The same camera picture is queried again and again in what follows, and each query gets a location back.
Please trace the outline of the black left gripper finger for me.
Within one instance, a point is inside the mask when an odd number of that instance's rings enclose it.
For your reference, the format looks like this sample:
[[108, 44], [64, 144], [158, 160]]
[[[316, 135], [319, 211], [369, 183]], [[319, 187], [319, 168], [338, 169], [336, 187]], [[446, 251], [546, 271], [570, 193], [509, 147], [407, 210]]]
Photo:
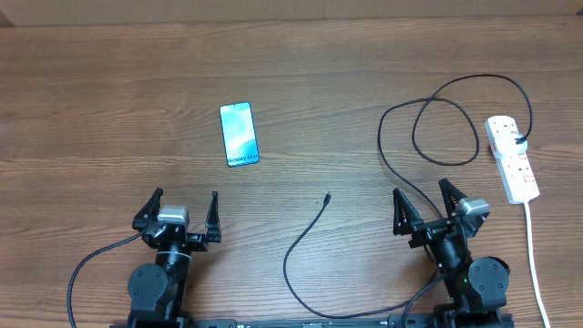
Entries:
[[209, 211], [207, 214], [207, 219], [205, 221], [205, 226], [207, 228], [208, 235], [220, 235], [220, 218], [219, 218], [219, 193], [214, 190], [211, 193], [212, 199], [210, 202]]
[[158, 217], [163, 189], [156, 188], [148, 202], [135, 215], [135, 223], [150, 223]]

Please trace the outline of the white power strip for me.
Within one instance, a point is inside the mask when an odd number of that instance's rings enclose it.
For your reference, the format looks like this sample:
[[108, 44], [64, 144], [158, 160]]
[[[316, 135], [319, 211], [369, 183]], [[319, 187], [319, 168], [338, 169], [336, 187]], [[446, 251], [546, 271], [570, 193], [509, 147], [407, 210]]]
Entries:
[[[516, 121], [509, 116], [494, 116], [485, 122], [485, 131], [491, 141], [497, 135], [519, 134]], [[528, 203], [540, 195], [527, 152], [517, 157], [497, 159], [496, 166], [510, 204]]]

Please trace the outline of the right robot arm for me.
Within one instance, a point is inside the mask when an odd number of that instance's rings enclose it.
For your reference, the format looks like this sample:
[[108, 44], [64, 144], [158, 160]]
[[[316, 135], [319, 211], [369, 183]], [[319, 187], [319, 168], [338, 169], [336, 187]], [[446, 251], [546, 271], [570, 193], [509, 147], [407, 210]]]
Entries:
[[[445, 203], [444, 218], [425, 221], [405, 194], [393, 190], [395, 235], [409, 236], [409, 246], [429, 251], [436, 265], [432, 279], [404, 307], [387, 317], [391, 327], [512, 327], [506, 306], [510, 269], [497, 257], [474, 259], [468, 240], [486, 222], [490, 206], [484, 199], [469, 198], [449, 180], [438, 181]], [[429, 314], [411, 314], [416, 300], [438, 283], [445, 285], [450, 302], [438, 304]]]

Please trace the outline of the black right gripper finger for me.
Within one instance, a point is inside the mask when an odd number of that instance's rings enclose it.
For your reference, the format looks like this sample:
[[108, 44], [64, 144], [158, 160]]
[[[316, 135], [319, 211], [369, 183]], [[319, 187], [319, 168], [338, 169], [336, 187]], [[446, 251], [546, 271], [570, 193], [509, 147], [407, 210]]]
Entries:
[[395, 231], [414, 231], [417, 225], [424, 223], [419, 212], [400, 189], [393, 190], [393, 197]]
[[448, 179], [440, 179], [438, 185], [444, 200], [447, 217], [453, 218], [454, 216], [464, 216], [460, 205], [461, 200], [465, 199], [466, 195], [455, 187]]

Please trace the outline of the blue Galaxy smartphone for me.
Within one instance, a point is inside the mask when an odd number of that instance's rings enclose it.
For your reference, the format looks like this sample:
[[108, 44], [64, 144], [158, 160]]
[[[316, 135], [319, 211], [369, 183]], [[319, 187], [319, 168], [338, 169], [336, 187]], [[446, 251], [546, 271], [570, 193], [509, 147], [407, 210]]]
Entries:
[[252, 108], [249, 102], [220, 108], [220, 121], [227, 165], [245, 166], [260, 161]]

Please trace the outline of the white USB charger plug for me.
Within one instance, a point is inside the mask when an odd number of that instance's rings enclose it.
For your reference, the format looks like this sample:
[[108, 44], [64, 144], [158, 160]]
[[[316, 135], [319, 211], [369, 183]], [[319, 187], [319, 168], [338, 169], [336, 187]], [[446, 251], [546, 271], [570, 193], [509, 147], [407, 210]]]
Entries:
[[497, 135], [491, 141], [491, 149], [497, 159], [517, 157], [527, 151], [528, 143], [519, 134]]

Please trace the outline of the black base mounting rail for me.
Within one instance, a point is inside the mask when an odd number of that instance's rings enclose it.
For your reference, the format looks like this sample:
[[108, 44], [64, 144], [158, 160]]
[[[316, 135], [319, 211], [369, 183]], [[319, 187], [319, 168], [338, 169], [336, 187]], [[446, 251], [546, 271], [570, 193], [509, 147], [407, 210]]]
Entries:
[[[132, 323], [115, 324], [111, 328], [134, 327], [195, 327], [195, 328], [400, 328], [401, 314], [390, 314], [386, 318], [340, 319], [340, 320], [276, 320], [236, 322], [235, 320], [203, 320], [188, 323]], [[510, 314], [496, 317], [461, 317], [456, 318], [455, 327], [462, 328], [514, 328], [515, 323]]]

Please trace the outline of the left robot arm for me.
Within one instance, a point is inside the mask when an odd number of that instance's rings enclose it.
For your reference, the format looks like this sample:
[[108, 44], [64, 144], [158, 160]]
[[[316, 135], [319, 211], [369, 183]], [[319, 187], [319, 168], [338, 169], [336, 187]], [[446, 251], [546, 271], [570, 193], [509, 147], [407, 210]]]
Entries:
[[163, 189], [156, 189], [132, 221], [132, 228], [156, 251], [156, 258], [129, 276], [129, 327], [195, 327], [192, 315], [182, 309], [192, 254], [221, 242], [216, 191], [212, 193], [204, 233], [190, 232], [189, 210], [163, 206], [162, 195]]

